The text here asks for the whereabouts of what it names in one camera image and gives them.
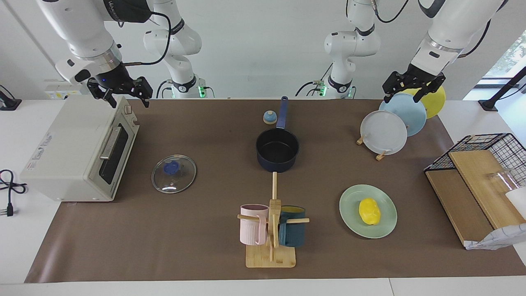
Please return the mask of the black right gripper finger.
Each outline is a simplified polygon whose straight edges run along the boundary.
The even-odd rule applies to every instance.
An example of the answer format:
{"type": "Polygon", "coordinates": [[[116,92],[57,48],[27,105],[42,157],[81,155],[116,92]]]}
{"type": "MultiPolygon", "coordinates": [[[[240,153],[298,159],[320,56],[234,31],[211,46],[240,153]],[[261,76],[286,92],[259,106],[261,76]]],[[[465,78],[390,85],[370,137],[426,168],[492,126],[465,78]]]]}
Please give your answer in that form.
{"type": "Polygon", "coordinates": [[[131,90],[131,96],[140,99],[145,108],[150,107],[150,99],[153,95],[153,89],[146,77],[140,76],[137,79],[133,79],[133,88],[131,90]]]}
{"type": "Polygon", "coordinates": [[[88,80],[87,88],[88,90],[90,90],[94,99],[100,99],[100,100],[106,101],[107,103],[109,103],[109,105],[112,108],[117,107],[117,102],[115,98],[113,97],[113,89],[108,88],[108,89],[102,90],[100,88],[99,83],[96,80],[88,80]]]}

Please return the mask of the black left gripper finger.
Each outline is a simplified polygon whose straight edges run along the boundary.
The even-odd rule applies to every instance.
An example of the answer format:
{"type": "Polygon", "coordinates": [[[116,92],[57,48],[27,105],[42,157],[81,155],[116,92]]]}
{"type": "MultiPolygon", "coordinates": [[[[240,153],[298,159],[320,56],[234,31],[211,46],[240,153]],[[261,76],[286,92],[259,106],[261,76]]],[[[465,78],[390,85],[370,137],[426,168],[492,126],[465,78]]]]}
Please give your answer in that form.
{"type": "Polygon", "coordinates": [[[383,83],[384,98],[385,103],[389,103],[393,95],[406,90],[406,73],[400,73],[393,71],[386,81],[383,83]]]}
{"type": "Polygon", "coordinates": [[[421,101],[421,99],[429,93],[437,92],[440,86],[442,86],[445,79],[446,79],[445,75],[443,73],[440,73],[431,82],[422,84],[422,87],[417,90],[415,95],[413,95],[414,103],[419,103],[419,101],[421,101]]]}

